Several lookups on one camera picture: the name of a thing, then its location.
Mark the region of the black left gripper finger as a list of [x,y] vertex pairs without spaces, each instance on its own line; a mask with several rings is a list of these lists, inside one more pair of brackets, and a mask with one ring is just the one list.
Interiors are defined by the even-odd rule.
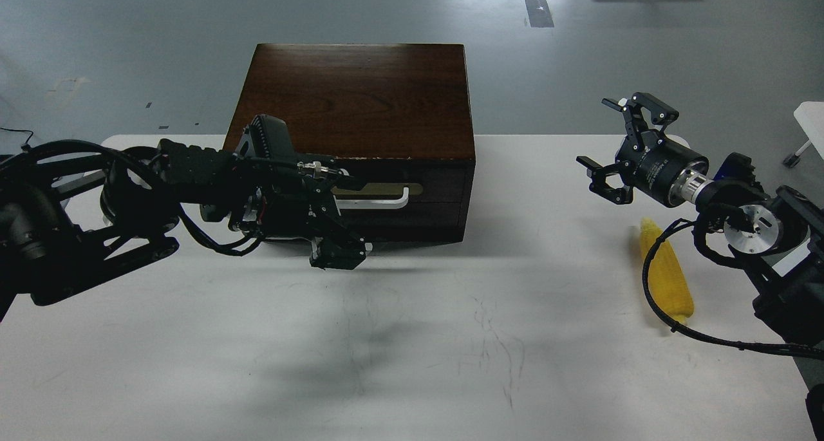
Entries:
[[344,191],[361,191],[362,179],[336,167],[304,167],[303,183],[312,194],[326,194],[332,188]]
[[354,270],[367,258],[366,242],[338,212],[316,209],[309,216],[308,226],[312,230],[312,267]]

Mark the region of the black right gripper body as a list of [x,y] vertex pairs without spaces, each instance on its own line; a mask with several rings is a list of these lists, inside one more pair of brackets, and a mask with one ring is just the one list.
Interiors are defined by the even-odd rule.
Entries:
[[616,162],[629,162],[622,165],[621,180],[665,207],[677,207],[686,201],[682,196],[686,171],[706,174],[709,160],[667,138],[654,139],[653,145],[636,149],[624,139],[615,155]]

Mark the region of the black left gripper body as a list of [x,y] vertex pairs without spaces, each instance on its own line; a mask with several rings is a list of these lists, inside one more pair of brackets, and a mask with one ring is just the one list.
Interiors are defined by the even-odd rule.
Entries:
[[229,229],[254,238],[342,240],[342,218],[332,187],[342,172],[330,164],[235,164],[239,198]]

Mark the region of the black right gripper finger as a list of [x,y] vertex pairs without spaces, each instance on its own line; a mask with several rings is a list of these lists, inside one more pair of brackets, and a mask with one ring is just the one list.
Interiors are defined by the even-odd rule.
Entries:
[[607,177],[623,175],[628,172],[631,167],[630,160],[618,160],[612,165],[602,166],[587,156],[577,156],[576,162],[586,168],[586,175],[591,180],[588,187],[589,191],[617,205],[633,203],[632,185],[623,185],[621,188],[616,188],[607,183]]
[[664,131],[680,116],[674,107],[650,93],[635,93],[621,101],[603,98],[601,103],[621,113],[630,145],[662,144]]

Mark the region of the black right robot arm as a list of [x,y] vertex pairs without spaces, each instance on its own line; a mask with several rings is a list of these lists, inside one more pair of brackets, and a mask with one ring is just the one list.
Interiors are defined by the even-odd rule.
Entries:
[[[603,104],[621,113],[626,136],[612,164],[576,158],[586,167],[590,191],[626,205],[638,189],[665,207],[688,202],[697,210],[695,220],[677,219],[662,232],[642,228],[642,291],[653,313],[672,332],[704,343],[822,360],[822,210],[786,185],[767,194],[750,157],[740,153],[727,156],[709,177],[705,156],[665,134],[678,119],[677,110],[650,93],[604,98]],[[669,236],[685,228],[691,228],[704,258],[747,274],[757,291],[754,315],[782,343],[719,339],[686,326],[688,311],[665,309],[663,294],[685,292],[686,284],[680,274],[664,274],[654,288],[654,270],[676,266],[671,257],[655,258]]]

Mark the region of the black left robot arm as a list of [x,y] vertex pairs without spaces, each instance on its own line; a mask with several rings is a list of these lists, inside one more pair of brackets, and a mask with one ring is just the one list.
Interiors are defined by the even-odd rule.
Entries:
[[290,147],[219,151],[163,139],[117,151],[61,140],[2,156],[2,313],[103,285],[174,254],[178,224],[197,243],[244,256],[306,239],[317,268],[353,270],[371,252],[333,194],[361,181],[329,156]]

